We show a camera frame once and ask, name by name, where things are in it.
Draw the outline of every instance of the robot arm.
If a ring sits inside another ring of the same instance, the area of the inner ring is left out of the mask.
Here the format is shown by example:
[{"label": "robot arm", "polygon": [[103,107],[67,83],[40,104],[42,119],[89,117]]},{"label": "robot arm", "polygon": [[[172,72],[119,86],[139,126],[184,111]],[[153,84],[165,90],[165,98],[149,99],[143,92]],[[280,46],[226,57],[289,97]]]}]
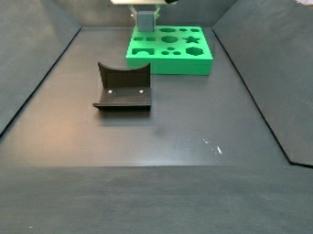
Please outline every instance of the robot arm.
[{"label": "robot arm", "polygon": [[[178,0],[111,0],[115,5],[129,5],[141,32],[153,32],[159,17],[161,5],[176,4]],[[135,11],[134,5],[155,5],[155,11]]]}]

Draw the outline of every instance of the gray floor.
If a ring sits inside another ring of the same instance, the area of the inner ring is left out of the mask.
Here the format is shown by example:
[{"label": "gray floor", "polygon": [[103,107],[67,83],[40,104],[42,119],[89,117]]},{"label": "gray floor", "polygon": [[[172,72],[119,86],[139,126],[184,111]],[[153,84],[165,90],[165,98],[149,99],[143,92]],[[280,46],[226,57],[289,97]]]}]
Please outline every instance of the gray floor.
[{"label": "gray floor", "polygon": [[85,28],[0,139],[2,166],[288,162],[212,30],[212,75],[153,76],[150,112],[99,112],[98,61],[123,68],[131,29]]},{"label": "gray floor", "polygon": [[0,170],[0,232],[311,234],[311,169]]}]

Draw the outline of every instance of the black plastic piece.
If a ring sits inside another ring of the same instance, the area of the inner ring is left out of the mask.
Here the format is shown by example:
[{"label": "black plastic piece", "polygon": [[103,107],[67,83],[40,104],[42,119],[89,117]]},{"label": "black plastic piece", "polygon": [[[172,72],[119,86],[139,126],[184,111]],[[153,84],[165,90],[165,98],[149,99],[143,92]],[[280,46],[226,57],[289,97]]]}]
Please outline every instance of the black plastic piece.
[{"label": "black plastic piece", "polygon": [[166,2],[168,4],[173,4],[173,3],[178,2],[178,0],[165,0],[165,2]]},{"label": "black plastic piece", "polygon": [[99,103],[106,108],[150,108],[150,64],[137,69],[113,69],[98,63],[103,81]]}]

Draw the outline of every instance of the green foam block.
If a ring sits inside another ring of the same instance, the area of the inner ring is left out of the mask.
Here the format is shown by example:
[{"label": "green foam block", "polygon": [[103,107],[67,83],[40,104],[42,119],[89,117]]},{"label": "green foam block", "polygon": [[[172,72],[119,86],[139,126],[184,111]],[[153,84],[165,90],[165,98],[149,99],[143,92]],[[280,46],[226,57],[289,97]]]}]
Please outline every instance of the green foam block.
[{"label": "green foam block", "polygon": [[154,74],[209,75],[213,56],[201,27],[157,26],[154,32],[134,28],[127,65],[151,64]]}]

